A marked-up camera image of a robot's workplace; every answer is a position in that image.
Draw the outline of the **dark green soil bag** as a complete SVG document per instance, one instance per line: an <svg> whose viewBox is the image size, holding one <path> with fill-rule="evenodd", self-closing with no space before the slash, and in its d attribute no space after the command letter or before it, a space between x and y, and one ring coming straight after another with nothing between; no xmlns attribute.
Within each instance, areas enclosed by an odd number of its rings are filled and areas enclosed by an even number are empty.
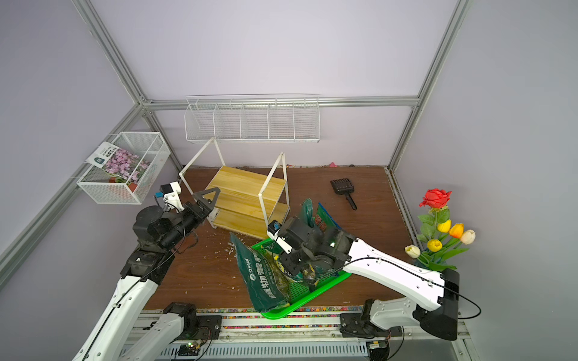
<svg viewBox="0 0 578 361"><path fill-rule="evenodd" d="M305 199L301 205L299 218L309 227L315 226L315 212L311 199Z"/></svg>
<svg viewBox="0 0 578 361"><path fill-rule="evenodd" d="M230 233L230 241L253 308L267 313L288 306L289 285L276 267L272 254L263 245L251 247L244 244L233 233Z"/></svg>

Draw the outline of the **white frame wooden shelf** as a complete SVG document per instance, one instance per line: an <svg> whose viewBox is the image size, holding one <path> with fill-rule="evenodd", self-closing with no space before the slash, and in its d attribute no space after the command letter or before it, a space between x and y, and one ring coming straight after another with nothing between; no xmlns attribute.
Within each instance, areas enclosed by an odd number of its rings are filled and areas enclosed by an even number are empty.
<svg viewBox="0 0 578 361"><path fill-rule="evenodd" d="M220 190L212 197L215 210L209 215L209 223L214 228L267 239L269 224L284 223L290 211L285 153L278 155L268 174L258 174L226 165L218 141L212 137L179 172L190 193L194 191L186 173L211 144L215 146L221 167L207 186Z"/></svg>

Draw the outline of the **colourful green fertilizer bag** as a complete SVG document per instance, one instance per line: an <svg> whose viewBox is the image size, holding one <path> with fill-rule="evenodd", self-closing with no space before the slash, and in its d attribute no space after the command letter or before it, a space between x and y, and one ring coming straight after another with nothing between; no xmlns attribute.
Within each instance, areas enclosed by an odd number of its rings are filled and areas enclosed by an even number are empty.
<svg viewBox="0 0 578 361"><path fill-rule="evenodd" d="M340 230L340 225L331 217L327 209L319 202L314 216L315 225L325 233L328 230Z"/></svg>

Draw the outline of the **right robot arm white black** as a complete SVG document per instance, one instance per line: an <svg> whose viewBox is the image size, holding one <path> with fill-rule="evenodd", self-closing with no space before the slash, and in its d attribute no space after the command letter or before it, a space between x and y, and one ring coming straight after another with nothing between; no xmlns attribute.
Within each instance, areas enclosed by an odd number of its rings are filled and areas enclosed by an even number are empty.
<svg viewBox="0 0 578 361"><path fill-rule="evenodd" d="M315 286L321 280L348 272L370 279L403 295L400 301L369 301L362 320L377 329L420 326L437 338L458 337L460 275L455 270L427 270L389 256L339 227L319 229L299 218L272 221L268 236L280 247L285 275Z"/></svg>

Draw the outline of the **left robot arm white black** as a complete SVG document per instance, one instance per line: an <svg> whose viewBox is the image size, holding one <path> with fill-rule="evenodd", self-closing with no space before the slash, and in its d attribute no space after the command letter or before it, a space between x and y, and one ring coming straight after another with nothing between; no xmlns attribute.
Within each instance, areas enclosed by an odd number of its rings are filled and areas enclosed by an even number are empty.
<svg viewBox="0 0 578 361"><path fill-rule="evenodd" d="M105 311L76 360L155 360L176 340L209 340L218 332L217 326L200 325L194 305L172 302L147 333L122 353L138 316L180 254L180 246L213 212L221 192L209 188L182 204L179 184L165 184L161 190L164 204L148 206L137 214L133 231L138 247L127 259Z"/></svg>

